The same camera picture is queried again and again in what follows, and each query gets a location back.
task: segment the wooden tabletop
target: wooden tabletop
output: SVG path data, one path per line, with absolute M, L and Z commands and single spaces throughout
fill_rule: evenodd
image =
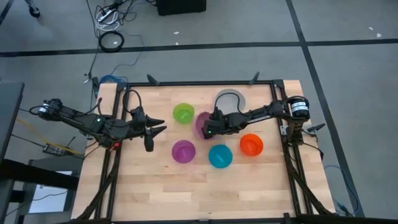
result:
M 287 96 L 303 95 L 299 81 L 284 82 Z M 193 105 L 195 114 L 213 111 L 215 96 L 225 88 L 244 95 L 243 112 L 272 101 L 269 85 L 134 88 L 141 95 L 145 113 L 164 119 L 167 129 L 155 137 L 153 152 L 146 152 L 141 138 L 123 142 L 113 221 L 275 218 L 285 212 L 294 216 L 276 119 L 251 124 L 239 134 L 206 141 L 193 134 L 192 124 L 178 124 L 173 119 L 174 106 L 183 102 Z M 116 84 L 100 86 L 104 114 L 112 113 L 115 92 Z M 129 99 L 129 108 L 135 108 L 138 105 L 135 93 L 131 93 Z M 121 103 L 118 111 L 120 118 Z M 262 139 L 264 150 L 259 156 L 248 157 L 240 151 L 239 141 L 247 133 Z M 307 135 L 303 138 L 306 143 L 317 145 L 314 138 Z M 177 163 L 171 153 L 173 144 L 182 139 L 191 141 L 197 150 L 188 164 Z M 225 144 L 231 149 L 233 162 L 229 167 L 217 169 L 209 163 L 208 152 L 215 144 Z M 86 153 L 95 147 L 89 147 Z M 334 211 L 319 152 L 306 145 L 300 146 L 300 152 L 308 186 L 327 209 Z M 103 157 L 101 148 L 84 160 L 72 218 L 79 216 L 98 190 Z M 304 211 L 301 190 L 299 195 Z M 104 205 L 107 202 L 108 193 L 104 196 Z

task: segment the black metal frame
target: black metal frame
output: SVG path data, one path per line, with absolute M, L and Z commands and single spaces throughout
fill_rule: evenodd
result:
M 117 87 L 117 92 L 115 96 L 115 102 L 114 102 L 114 107 L 113 107 L 113 116 L 116 116 L 118 112 L 118 104 L 120 100 L 120 94 L 121 94 L 121 89 L 123 87 L 126 87 L 127 90 L 129 90 L 132 87 L 139 87 L 139 86 L 202 86 L 202 85 L 248 85 L 249 81 L 198 81 L 198 82 L 162 82 L 159 83 L 158 85 L 155 85 L 154 83 L 118 83 Z M 282 100 L 286 100 L 287 95 L 285 92 L 284 88 L 284 83 L 283 80 L 259 80 L 255 81 L 253 85 L 269 85 L 271 89 L 271 95 L 273 100 L 278 100 L 277 99 L 277 88 L 280 91 L 280 95 L 282 96 Z M 126 103 L 129 101 L 129 96 L 126 96 Z M 122 112 L 122 119 L 126 119 L 126 112 L 123 110 Z M 282 119 L 278 118 L 277 119 L 278 125 L 282 126 L 283 122 Z M 286 140 L 284 139 L 284 136 L 282 135 L 282 131 L 279 130 L 280 134 L 280 139 L 282 143 L 282 148 L 283 152 L 285 155 L 285 162 L 292 162 L 290 161 L 290 151 L 289 151 L 289 145 L 287 144 Z M 295 162 L 298 168 L 298 173 L 300 178 L 305 182 L 305 174 L 303 170 L 303 164 L 302 160 L 300 157 L 300 152 L 297 147 L 294 148 L 294 155 L 295 155 Z M 120 157 L 121 157 L 121 150 L 116 151 L 116 155 L 114 158 L 114 162 L 119 164 L 120 163 Z M 104 163 L 103 163 L 103 170 L 101 173 L 101 183 L 100 186 L 102 186 L 104 179 L 106 178 L 106 174 L 108 173 L 108 165 L 109 165 L 109 153 L 105 154 L 104 158 Z M 114 178 L 112 184 L 111 184 L 111 190 L 109 193 L 109 201 L 108 201 L 108 209 L 106 212 L 106 218 L 112 219 L 112 214 L 113 214 L 113 205 L 114 205 L 114 198 L 116 194 L 116 183 L 117 183 L 117 173 L 118 170 L 116 171 L 116 177 Z M 297 193 L 297 188 L 295 184 L 295 179 L 293 176 L 290 174 L 290 172 L 287 170 L 288 178 L 289 178 L 289 185 L 290 185 L 290 193 L 292 195 L 292 202 L 294 205 L 294 211 L 296 215 L 302 214 L 301 208 L 300 208 L 300 200 L 299 200 L 299 195 Z M 312 205 L 307 198 L 307 196 L 304 194 L 304 203 L 305 207 L 307 210 L 308 214 L 313 214 L 312 211 Z M 102 208 L 102 203 L 100 202 L 99 205 L 97 206 L 97 209 L 95 211 L 95 218 L 99 218 L 101 216 L 101 208 Z M 137 222 L 113 222 L 113 223 L 120 223 L 120 224 L 127 224 L 127 223 L 209 223 L 211 221 L 212 223 L 288 223 L 288 222 L 293 222 L 294 218 L 290 218 L 288 213 L 284 214 L 283 218 L 251 218 L 251 219 L 233 219 L 233 220 L 164 220 L 164 221 L 137 221 Z

